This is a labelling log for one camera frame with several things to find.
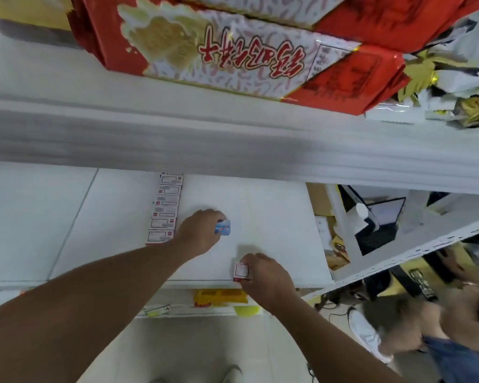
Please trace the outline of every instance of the yellow package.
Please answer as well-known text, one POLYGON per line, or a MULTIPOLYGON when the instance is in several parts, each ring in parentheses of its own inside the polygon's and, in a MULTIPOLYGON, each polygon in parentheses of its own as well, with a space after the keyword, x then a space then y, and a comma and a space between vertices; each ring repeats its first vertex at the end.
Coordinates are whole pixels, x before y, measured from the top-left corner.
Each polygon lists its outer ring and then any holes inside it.
POLYGON ((247 294, 241 289, 199 289, 193 302, 196 306, 223 305, 226 303, 248 303, 247 294))
POLYGON ((70 31, 71 0, 0 0, 0 19, 70 31))

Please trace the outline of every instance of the blue shorts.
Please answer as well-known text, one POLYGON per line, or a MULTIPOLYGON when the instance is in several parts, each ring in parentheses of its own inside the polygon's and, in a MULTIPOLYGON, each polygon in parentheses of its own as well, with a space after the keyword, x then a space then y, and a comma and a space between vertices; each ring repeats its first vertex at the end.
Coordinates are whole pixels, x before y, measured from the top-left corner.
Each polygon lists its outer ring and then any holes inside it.
POLYGON ((479 352, 452 340, 422 339, 445 383, 479 383, 479 352))

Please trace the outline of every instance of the red chinese characters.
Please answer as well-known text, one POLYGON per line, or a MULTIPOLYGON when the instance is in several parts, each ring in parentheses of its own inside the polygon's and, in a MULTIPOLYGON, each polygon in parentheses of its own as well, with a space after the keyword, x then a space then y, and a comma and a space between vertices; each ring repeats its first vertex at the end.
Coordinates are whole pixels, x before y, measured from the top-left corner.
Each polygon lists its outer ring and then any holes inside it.
POLYGON ((260 67, 270 68, 270 77, 280 76, 292 78, 304 68, 303 59, 306 54, 302 46, 296 48, 286 40, 278 48, 262 43, 261 37, 255 35, 248 45, 245 38, 236 40, 228 27, 222 31, 221 43, 213 41, 213 26, 206 27, 204 44, 197 47, 204 63, 218 64, 221 69, 228 67, 255 70, 260 67))

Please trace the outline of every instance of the red packaging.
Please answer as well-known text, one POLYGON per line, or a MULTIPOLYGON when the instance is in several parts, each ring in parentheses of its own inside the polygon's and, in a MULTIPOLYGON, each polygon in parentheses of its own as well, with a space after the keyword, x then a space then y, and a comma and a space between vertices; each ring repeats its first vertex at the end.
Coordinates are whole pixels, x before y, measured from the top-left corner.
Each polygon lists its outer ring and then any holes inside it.
POLYGON ((73 0, 112 71, 359 115, 408 83, 400 53, 176 0, 73 0))
POLYGON ((313 30, 411 53, 478 10, 479 0, 345 0, 313 30))

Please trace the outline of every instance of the white sneaker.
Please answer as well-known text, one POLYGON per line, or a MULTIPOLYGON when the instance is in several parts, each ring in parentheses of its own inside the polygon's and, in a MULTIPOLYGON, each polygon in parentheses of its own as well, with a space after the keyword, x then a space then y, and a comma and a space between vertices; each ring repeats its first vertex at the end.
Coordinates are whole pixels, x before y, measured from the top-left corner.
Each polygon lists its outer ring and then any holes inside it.
POLYGON ((229 371, 227 371, 227 375, 225 375, 223 383, 243 383, 243 374, 241 369, 236 365, 230 366, 229 371))
POLYGON ((389 364, 394 359, 393 356, 385 356, 378 350, 382 339, 360 311, 353 309, 348 315, 348 322, 360 344, 377 359, 385 364, 389 364))

